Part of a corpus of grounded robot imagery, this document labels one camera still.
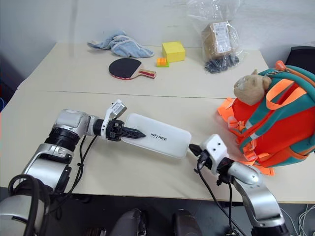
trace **plastic bag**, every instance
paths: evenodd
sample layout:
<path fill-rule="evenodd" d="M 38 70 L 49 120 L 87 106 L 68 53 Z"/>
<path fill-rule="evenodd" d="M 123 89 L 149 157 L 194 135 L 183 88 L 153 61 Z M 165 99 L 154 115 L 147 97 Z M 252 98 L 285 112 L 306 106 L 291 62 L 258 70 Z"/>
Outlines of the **plastic bag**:
<path fill-rule="evenodd" d="M 244 54 L 231 25 L 241 0 L 189 0 L 188 16 L 200 34 L 205 69 L 220 73 L 237 65 Z"/>

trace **orange backpack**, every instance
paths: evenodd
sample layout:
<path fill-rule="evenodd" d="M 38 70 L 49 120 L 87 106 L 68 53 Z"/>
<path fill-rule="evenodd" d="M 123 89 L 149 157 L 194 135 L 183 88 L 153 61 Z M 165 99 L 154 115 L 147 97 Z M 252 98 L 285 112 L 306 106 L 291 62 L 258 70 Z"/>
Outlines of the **orange backpack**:
<path fill-rule="evenodd" d="M 219 114 L 251 164 L 268 168 L 305 160 L 315 151 L 315 75 L 282 61 L 259 75 L 272 79 L 260 102 L 228 98 Z"/>

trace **ping pong paddle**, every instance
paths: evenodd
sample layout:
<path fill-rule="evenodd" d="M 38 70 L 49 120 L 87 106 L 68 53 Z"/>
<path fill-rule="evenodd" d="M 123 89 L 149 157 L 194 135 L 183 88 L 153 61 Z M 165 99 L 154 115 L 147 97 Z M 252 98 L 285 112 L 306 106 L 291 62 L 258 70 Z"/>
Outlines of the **ping pong paddle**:
<path fill-rule="evenodd" d="M 142 62 L 132 58 L 121 58 L 112 62 L 108 67 L 109 73 L 115 78 L 131 80 L 139 75 L 145 75 L 154 79 L 155 71 L 145 70 Z"/>

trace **white table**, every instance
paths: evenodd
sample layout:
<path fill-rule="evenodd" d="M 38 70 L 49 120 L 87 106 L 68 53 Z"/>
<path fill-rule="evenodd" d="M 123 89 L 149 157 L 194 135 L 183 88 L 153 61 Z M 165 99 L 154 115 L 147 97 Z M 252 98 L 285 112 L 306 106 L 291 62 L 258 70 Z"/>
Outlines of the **white table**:
<path fill-rule="evenodd" d="M 38 91 L 69 91 L 104 94 L 126 94 L 171 97 L 233 97 L 233 85 L 241 77 L 267 69 L 259 50 L 248 51 L 238 66 L 220 74 L 203 69 L 201 49 L 186 48 L 186 59 L 173 62 L 169 68 L 156 67 L 162 57 L 161 47 L 148 47 L 155 52 L 152 58 L 139 59 L 148 70 L 157 72 L 155 79 L 139 76 L 130 81 L 119 80 L 108 72 L 111 62 L 119 59 L 111 51 L 94 51 L 86 44 L 74 46 L 69 55 L 68 44 L 56 44 L 37 69 L 19 89 Z"/>
<path fill-rule="evenodd" d="M 18 90 L 2 112 L 2 150 L 0 185 L 19 174 L 38 145 L 45 141 L 51 127 L 64 108 L 104 116 L 112 101 L 121 99 L 130 113 L 138 113 L 188 130 L 192 143 L 199 144 L 211 134 L 220 134 L 233 158 L 240 156 L 234 136 L 216 112 L 223 99 L 176 98 L 70 92 Z M 78 148 L 71 162 L 72 185 L 79 160 Z M 84 175 L 74 193 L 210 199 L 199 176 L 193 171 L 196 157 L 188 153 L 183 160 L 138 148 L 123 142 L 98 139 L 86 159 Z M 314 202 L 315 158 L 276 168 L 274 177 L 265 177 L 266 184 L 280 202 Z M 210 171 L 203 174 L 220 200 L 228 200 L 228 188 L 216 186 Z M 234 201 L 241 196 L 234 191 Z"/>

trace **white power bank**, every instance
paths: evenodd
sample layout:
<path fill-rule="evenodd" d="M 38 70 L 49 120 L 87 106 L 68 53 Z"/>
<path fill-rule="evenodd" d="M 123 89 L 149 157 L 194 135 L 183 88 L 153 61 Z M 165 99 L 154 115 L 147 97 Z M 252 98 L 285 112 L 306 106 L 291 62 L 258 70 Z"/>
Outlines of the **white power bank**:
<path fill-rule="evenodd" d="M 191 134 L 186 130 L 135 113 L 127 117 L 125 127 L 138 129 L 146 135 L 140 139 L 122 137 L 126 143 L 179 159 L 186 156 L 191 141 Z"/>

